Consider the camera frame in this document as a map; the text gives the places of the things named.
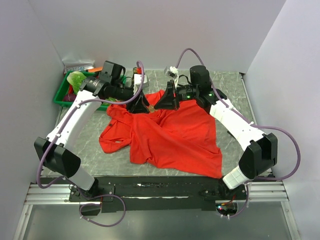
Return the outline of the red t-shirt garment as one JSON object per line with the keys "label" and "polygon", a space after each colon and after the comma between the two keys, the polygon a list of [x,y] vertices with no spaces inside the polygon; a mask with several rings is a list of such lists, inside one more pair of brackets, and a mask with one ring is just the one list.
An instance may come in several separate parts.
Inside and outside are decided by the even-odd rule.
{"label": "red t-shirt garment", "polygon": [[99,136],[106,154],[130,146],[130,162],[159,169],[222,177],[223,155],[216,143],[216,121],[195,100],[184,101],[178,110],[158,109],[133,114],[124,105],[107,108],[111,118]]}

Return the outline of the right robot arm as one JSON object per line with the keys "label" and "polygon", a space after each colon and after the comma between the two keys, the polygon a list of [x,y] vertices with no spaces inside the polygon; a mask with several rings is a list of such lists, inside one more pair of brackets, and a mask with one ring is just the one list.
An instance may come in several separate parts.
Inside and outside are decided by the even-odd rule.
{"label": "right robot arm", "polygon": [[228,97],[213,87],[210,73],[204,65],[189,69],[187,84],[178,83],[179,71],[171,66],[164,70],[171,79],[165,92],[155,104],[156,110],[178,110],[181,102],[195,100],[199,107],[219,121],[235,138],[243,150],[238,165],[222,177],[218,193],[223,199],[230,199],[240,185],[254,180],[260,174],[275,166],[278,157],[278,139],[266,134],[246,122]]}

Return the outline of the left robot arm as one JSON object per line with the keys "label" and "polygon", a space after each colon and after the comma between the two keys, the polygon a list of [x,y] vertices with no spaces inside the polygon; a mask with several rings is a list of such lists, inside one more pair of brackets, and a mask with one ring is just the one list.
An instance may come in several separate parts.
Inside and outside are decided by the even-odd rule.
{"label": "left robot arm", "polygon": [[143,101],[143,86],[135,89],[126,87],[122,75],[126,69],[122,65],[105,61],[97,76],[86,77],[71,107],[58,125],[45,137],[38,137],[34,148],[39,158],[36,184],[41,189],[51,186],[41,183],[43,167],[59,173],[59,179],[78,187],[87,201],[99,195],[99,181],[82,166],[81,159],[73,153],[73,147],[80,132],[92,114],[103,104],[135,106]]}

